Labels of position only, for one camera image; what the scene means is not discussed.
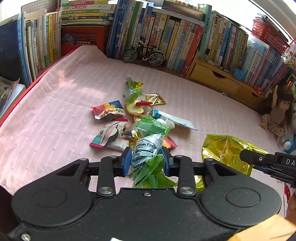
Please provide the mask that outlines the right hand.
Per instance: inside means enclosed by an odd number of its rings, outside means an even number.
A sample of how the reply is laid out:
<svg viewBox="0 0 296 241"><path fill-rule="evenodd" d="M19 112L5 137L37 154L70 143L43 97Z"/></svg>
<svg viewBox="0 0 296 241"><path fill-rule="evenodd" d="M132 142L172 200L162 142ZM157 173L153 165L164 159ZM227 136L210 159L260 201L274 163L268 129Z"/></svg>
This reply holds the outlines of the right hand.
<svg viewBox="0 0 296 241"><path fill-rule="evenodd" d="M295 221L295 192L290 197L288 203L287 203L287 214L286 219L294 222Z"/></svg>

